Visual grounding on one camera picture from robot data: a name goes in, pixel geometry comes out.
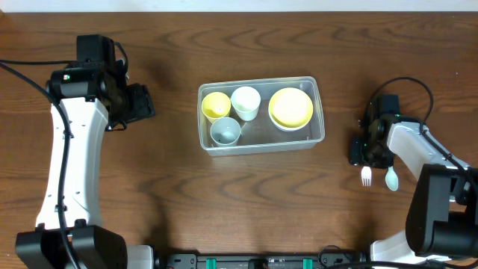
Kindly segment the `white plastic fork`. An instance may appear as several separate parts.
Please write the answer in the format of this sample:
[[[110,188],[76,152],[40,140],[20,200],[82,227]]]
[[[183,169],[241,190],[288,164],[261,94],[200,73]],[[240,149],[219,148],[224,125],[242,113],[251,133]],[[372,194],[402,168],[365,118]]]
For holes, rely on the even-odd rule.
[[[365,187],[370,187],[372,182],[372,170],[368,166],[361,169],[361,183]]]

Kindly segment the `yellow plastic bowl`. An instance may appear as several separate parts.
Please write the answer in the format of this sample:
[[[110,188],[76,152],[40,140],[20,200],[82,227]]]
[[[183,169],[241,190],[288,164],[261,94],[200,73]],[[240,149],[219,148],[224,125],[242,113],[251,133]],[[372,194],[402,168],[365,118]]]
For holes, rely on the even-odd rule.
[[[286,87],[273,94],[269,101],[268,113],[271,113],[283,126],[295,127],[305,117],[312,117],[314,105],[304,91]]]

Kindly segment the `yellow plastic cup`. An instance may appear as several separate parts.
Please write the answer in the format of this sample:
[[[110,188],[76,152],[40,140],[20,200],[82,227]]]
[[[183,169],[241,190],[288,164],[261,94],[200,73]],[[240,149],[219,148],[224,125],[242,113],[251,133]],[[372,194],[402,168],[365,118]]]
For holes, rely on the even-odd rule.
[[[201,103],[201,111],[210,123],[228,117],[231,107],[230,98],[221,92],[209,93]]]

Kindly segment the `cream plastic bowl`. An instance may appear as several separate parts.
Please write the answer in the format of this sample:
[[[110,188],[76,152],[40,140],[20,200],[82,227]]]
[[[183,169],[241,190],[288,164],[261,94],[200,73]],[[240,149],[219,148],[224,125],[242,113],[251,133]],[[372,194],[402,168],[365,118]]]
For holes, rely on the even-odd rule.
[[[295,127],[287,127],[287,126],[283,126],[279,123],[278,120],[276,120],[276,118],[271,114],[269,113],[269,118],[270,120],[272,121],[273,125],[281,130],[281,131],[284,131],[284,132],[295,132],[295,131],[298,131],[302,128],[304,128],[311,120],[311,117],[305,117],[303,120],[300,120],[299,122],[299,125],[298,126],[295,126]]]

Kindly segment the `grey plastic cup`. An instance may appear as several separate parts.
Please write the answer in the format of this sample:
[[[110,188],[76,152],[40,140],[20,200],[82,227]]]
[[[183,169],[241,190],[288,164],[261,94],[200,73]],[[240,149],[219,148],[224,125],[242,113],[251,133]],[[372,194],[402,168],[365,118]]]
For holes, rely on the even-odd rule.
[[[219,147],[236,146],[241,136],[241,127],[237,120],[231,117],[223,117],[211,125],[210,135]]]

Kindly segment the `cream plastic cup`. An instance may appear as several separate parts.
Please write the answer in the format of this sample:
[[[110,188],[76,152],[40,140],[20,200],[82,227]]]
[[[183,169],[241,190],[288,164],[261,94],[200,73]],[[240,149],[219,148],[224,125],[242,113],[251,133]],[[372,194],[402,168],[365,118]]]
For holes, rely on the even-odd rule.
[[[259,92],[249,86],[236,89],[231,96],[232,107],[243,121],[254,120],[261,104]]]

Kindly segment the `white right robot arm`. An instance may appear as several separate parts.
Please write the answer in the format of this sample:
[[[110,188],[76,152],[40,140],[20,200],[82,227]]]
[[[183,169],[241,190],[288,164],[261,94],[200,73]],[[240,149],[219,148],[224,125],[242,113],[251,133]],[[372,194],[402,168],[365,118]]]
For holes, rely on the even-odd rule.
[[[367,104],[349,163],[388,169],[398,157],[418,183],[403,231],[370,246],[374,262],[420,264],[477,257],[477,169],[456,160],[418,120],[400,113],[396,95]]]

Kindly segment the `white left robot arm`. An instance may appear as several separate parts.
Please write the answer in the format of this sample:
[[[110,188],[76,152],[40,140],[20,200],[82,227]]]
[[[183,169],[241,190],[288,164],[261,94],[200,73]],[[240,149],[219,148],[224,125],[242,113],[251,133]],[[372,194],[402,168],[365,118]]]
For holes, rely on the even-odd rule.
[[[16,237],[28,268],[153,268],[148,245],[129,246],[105,229],[99,165],[106,132],[155,115],[147,88],[129,84],[121,45],[99,34],[76,40],[77,58],[54,71],[43,91],[52,102],[53,144],[46,195],[35,228]]]

